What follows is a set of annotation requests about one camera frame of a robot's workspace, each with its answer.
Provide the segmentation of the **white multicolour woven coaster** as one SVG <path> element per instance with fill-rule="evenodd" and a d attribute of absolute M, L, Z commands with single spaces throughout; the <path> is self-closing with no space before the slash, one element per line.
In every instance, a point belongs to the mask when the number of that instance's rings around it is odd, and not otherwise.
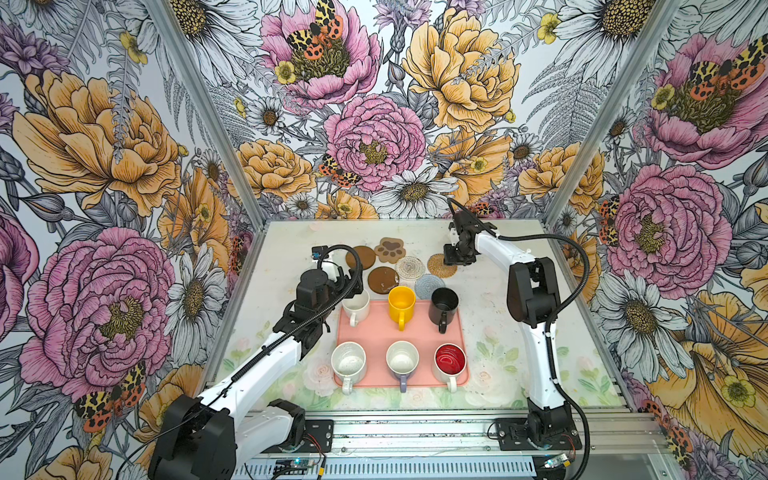
<path fill-rule="evenodd" d="M 401 282 L 415 282 L 426 273 L 424 263 L 415 256 L 405 256 L 399 259 L 395 268 Z"/>

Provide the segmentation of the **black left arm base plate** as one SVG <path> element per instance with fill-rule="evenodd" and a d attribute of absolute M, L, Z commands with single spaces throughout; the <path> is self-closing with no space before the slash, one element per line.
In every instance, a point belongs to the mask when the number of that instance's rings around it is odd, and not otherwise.
<path fill-rule="evenodd" d="M 305 421 L 303 436 L 293 443 L 286 440 L 281 445 L 269 447 L 264 453 L 275 454 L 317 454 L 318 451 L 329 453 L 332 449 L 335 422 L 329 419 L 310 419 Z"/>

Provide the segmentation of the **cork paw print coaster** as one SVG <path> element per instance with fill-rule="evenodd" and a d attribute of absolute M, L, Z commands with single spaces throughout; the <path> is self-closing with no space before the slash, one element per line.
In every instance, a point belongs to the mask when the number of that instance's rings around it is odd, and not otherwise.
<path fill-rule="evenodd" d="M 402 239 L 383 237 L 374 248 L 374 253 L 379 261 L 396 264 L 407 255 L 407 250 Z"/>

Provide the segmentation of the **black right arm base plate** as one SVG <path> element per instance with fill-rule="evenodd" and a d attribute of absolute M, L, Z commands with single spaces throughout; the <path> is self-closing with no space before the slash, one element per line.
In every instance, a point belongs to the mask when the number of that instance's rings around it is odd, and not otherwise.
<path fill-rule="evenodd" d="M 492 421 L 486 437 L 496 441 L 501 451 L 550 451 L 574 452 L 583 448 L 575 429 L 538 432 L 525 418 L 504 417 Z"/>

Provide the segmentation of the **scratched round wooden coaster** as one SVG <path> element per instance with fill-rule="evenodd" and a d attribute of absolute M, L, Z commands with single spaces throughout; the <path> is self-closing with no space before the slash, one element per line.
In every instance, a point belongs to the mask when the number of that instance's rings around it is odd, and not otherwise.
<path fill-rule="evenodd" d="M 400 283 L 396 270 L 381 266 L 374 268 L 368 275 L 368 286 L 371 291 L 380 295 L 388 295 Z"/>

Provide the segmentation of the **round tan wicker coaster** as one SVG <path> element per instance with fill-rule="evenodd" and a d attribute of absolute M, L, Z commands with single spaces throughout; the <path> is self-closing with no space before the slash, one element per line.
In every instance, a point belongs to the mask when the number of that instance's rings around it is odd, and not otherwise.
<path fill-rule="evenodd" d="M 458 267 L 446 264 L 443 254 L 434 254 L 428 259 L 427 269 L 431 275 L 445 279 L 455 275 Z"/>

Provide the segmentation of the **round dark wooden coaster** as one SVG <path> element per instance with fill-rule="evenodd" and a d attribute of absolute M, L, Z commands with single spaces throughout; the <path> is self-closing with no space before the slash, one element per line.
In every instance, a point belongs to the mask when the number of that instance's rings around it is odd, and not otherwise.
<path fill-rule="evenodd" d="M 355 246 L 354 250 L 357 252 L 363 270 L 368 270 L 375 264 L 377 256 L 372 248 L 365 245 L 359 245 Z M 345 261 L 349 268 L 354 268 L 356 266 L 354 255 L 351 253 L 346 254 Z"/>

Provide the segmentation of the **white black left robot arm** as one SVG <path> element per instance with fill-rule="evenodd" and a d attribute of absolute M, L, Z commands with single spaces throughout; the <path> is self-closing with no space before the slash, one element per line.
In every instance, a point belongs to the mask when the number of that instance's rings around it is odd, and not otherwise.
<path fill-rule="evenodd" d="M 318 246 L 313 258 L 315 267 L 301 274 L 294 300 L 264 345 L 211 388 L 171 403 L 151 441 L 149 478 L 229 479 L 254 456 L 301 442 L 303 408 L 276 400 L 257 414 L 251 410 L 329 332 L 335 308 L 363 291 L 364 268 L 353 247 Z"/>

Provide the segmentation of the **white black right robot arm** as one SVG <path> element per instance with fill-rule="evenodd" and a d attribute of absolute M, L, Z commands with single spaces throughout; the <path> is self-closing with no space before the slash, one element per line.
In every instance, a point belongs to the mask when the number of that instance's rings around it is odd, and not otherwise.
<path fill-rule="evenodd" d="M 449 228 L 455 231 L 457 242 L 444 246 L 445 264 L 467 266 L 484 255 L 507 274 L 507 310 L 512 319 L 521 324 L 527 355 L 529 388 L 525 427 L 528 440 L 538 448 L 553 446 L 563 438 L 578 446 L 580 439 L 572 402 L 560 385 L 554 345 L 554 323 L 578 294 L 574 292 L 562 301 L 554 261 L 549 257 L 536 257 L 517 246 L 519 242 L 539 239 L 565 243 L 571 240 L 547 233 L 499 235 L 493 225 L 468 210 L 453 212 Z"/>

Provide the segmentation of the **light blue woven coaster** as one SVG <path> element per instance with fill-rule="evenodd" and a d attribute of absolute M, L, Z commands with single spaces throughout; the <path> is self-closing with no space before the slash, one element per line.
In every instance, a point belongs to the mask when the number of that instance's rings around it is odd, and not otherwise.
<path fill-rule="evenodd" d="M 420 300 L 430 300 L 436 290 L 444 287 L 445 282 L 442 278 L 426 274 L 415 282 L 414 291 Z"/>

